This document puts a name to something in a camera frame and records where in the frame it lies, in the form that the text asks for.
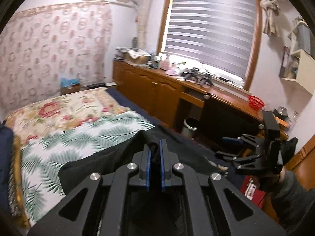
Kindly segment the person's right forearm grey sleeve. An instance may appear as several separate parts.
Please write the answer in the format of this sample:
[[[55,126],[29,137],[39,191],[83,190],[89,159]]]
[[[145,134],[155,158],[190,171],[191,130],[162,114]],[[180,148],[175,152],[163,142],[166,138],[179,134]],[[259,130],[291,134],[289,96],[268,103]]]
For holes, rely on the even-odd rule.
[[[306,190],[283,167],[272,187],[271,204],[286,235],[310,235],[314,229],[314,189]]]

